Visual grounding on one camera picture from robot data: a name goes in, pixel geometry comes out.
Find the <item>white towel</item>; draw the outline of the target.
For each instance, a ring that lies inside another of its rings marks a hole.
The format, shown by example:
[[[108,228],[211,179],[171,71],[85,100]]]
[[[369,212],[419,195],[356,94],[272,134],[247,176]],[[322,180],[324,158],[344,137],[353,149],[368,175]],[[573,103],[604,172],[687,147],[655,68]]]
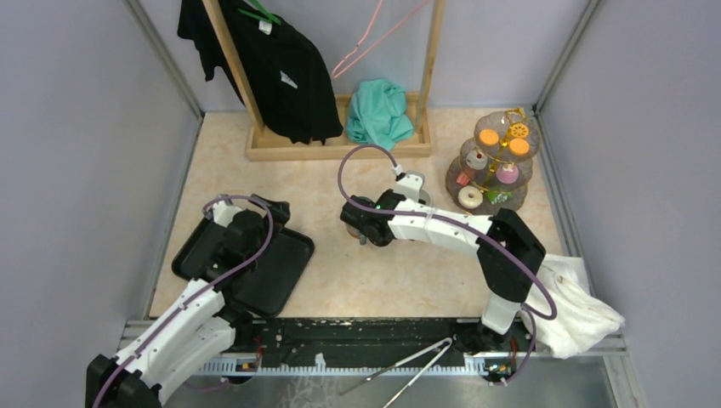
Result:
[[[536,318],[536,340],[556,359],[588,351],[622,328],[626,319],[590,293],[582,258],[548,254],[536,275],[557,307],[554,320]]]

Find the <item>pink cupcake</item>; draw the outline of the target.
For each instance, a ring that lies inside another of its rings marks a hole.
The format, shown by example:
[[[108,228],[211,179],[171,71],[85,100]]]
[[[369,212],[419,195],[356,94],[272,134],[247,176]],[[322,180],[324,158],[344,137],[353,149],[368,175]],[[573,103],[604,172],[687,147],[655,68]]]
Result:
[[[519,168],[513,163],[504,163],[496,171],[497,180],[502,184],[515,183],[519,175]]]

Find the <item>green cake slice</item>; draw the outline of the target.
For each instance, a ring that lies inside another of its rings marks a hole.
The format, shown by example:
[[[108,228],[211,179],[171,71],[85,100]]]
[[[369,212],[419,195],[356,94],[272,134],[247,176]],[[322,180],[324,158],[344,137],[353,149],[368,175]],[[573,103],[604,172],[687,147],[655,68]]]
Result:
[[[491,205],[502,205],[507,201],[511,200],[514,194],[509,191],[488,190],[485,193],[485,196]]]

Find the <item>orange biscuit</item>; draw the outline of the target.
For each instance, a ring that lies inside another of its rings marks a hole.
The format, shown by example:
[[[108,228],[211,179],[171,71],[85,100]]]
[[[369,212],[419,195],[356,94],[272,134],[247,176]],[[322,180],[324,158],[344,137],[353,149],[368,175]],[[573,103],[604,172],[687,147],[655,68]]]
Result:
[[[478,139],[483,145],[494,146],[499,143],[500,136],[494,129],[484,128],[479,131]]]

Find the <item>black baking tray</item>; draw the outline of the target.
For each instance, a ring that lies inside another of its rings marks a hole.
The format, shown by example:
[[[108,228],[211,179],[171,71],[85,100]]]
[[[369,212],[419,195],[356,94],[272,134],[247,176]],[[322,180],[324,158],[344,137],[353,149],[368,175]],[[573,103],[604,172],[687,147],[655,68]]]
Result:
[[[258,267],[244,275],[231,290],[224,291],[227,308],[263,318],[276,317],[285,307],[315,250],[307,235],[288,229],[273,240]],[[188,280],[188,239],[171,263],[178,277]]]

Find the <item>white glazed donut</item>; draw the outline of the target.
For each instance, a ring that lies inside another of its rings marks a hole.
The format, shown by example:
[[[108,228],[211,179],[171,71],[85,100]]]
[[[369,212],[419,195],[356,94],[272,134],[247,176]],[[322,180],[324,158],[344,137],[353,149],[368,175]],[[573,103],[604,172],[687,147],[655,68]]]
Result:
[[[480,189],[472,185],[466,185],[458,191],[457,201],[461,207],[474,210],[483,204],[484,194]]]

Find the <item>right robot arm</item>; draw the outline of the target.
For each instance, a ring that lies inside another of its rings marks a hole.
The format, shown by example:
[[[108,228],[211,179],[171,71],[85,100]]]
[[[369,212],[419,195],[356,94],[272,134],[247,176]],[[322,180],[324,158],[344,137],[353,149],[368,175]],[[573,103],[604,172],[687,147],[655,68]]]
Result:
[[[502,349],[511,324],[528,298],[546,249],[513,210],[468,215],[432,207],[424,190],[404,195],[388,189],[376,200],[352,195],[340,219],[359,241],[386,247],[392,241],[421,241],[477,258],[491,293],[481,315],[479,339]]]

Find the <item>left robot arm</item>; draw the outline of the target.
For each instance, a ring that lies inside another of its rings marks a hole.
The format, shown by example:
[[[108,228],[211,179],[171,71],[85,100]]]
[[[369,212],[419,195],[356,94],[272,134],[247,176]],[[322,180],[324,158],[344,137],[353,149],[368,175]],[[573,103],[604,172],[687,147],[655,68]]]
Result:
[[[255,330],[243,320],[227,320],[226,291],[253,271],[290,218],[286,201],[246,195],[261,208],[238,207],[238,195],[220,195],[203,208],[203,222],[219,227],[203,271],[188,281],[173,305],[114,356],[97,355],[86,373],[87,407],[162,407],[172,394],[215,355],[253,345]]]

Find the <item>grey-blue ceramic mug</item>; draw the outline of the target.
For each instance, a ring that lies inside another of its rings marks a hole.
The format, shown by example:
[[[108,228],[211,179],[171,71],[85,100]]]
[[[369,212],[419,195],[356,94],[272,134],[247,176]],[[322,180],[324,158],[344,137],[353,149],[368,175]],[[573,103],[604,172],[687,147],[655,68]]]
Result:
[[[349,233],[349,235],[352,236],[354,239],[356,239],[361,246],[364,246],[367,244],[367,242],[368,242],[367,237],[360,229],[356,228],[355,226],[353,226],[351,224],[346,224],[345,227],[346,227],[346,230]]]

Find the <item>red cake slice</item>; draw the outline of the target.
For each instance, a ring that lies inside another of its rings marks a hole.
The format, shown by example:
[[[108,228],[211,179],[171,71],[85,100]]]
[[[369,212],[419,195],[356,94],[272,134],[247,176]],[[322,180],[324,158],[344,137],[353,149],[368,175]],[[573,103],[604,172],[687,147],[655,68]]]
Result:
[[[470,181],[471,178],[464,172],[460,172],[455,179],[455,182],[461,186],[467,186]]]

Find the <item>three-tier glass stand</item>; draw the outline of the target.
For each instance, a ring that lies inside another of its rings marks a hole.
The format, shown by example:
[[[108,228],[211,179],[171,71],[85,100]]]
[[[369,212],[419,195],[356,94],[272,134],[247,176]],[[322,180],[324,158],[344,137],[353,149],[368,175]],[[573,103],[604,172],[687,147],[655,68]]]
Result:
[[[500,136],[498,144],[486,146],[479,141],[479,131],[484,128],[492,128],[498,132]],[[531,149],[527,155],[515,156],[511,153],[508,142],[513,138],[523,138],[528,141]],[[473,215],[492,215],[502,208],[520,210],[529,193],[529,184],[533,176],[533,159],[539,153],[541,144],[541,133],[533,119],[525,113],[522,107],[497,110],[482,116],[475,123],[472,137],[464,141],[457,157],[451,161],[447,169],[447,193],[461,210]],[[466,167],[465,156],[471,150],[479,150],[487,155],[488,164],[485,169],[474,172]],[[502,184],[497,180],[496,171],[504,163],[513,163],[519,168],[519,178],[513,184]],[[460,172],[466,173],[471,178],[468,185],[480,189],[484,194],[483,204],[474,210],[461,207],[457,201],[457,193],[463,187],[455,182]],[[491,205],[485,196],[488,190],[509,191],[514,196],[502,205]]]

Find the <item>white speckled mug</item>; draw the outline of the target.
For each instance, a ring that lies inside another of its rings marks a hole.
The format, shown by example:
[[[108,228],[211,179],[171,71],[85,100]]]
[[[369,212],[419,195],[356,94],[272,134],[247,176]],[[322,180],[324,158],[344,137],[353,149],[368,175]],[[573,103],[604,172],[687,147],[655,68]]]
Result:
[[[431,195],[426,190],[420,190],[418,193],[418,200],[420,204],[423,204],[425,206],[433,206],[433,199]]]

